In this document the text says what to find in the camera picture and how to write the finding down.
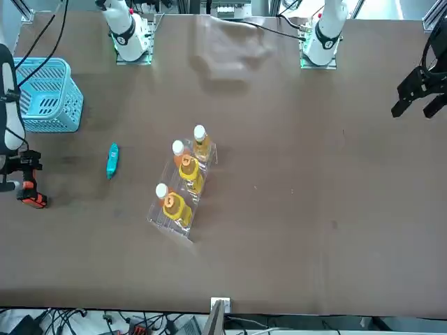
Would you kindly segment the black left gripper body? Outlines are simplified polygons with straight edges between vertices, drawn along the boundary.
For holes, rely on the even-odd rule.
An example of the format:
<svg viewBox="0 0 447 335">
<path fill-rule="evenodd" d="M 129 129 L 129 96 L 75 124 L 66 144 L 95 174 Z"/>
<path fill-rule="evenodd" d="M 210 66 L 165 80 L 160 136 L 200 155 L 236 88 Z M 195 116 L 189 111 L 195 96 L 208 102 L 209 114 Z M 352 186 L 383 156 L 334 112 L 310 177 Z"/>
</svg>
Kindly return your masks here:
<svg viewBox="0 0 447 335">
<path fill-rule="evenodd" d="M 417 66 L 398 85 L 397 92 L 399 101 L 414 101 L 430 94 L 446 93 L 446 74 L 431 73 Z"/>
</svg>

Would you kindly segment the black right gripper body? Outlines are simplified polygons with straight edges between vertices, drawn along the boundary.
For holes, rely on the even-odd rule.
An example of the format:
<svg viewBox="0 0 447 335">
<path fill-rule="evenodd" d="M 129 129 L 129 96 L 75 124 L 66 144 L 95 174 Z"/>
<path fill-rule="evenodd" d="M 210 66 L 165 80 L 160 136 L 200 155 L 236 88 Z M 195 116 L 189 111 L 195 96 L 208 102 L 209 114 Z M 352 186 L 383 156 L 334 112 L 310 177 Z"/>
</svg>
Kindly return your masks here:
<svg viewBox="0 0 447 335">
<path fill-rule="evenodd" d="M 34 150 L 21 151 L 16 156 L 7 156 L 5 162 L 5 174 L 13 172 L 23 172 L 33 174 L 37 170 L 42 170 L 40 163 L 41 153 Z"/>
</svg>

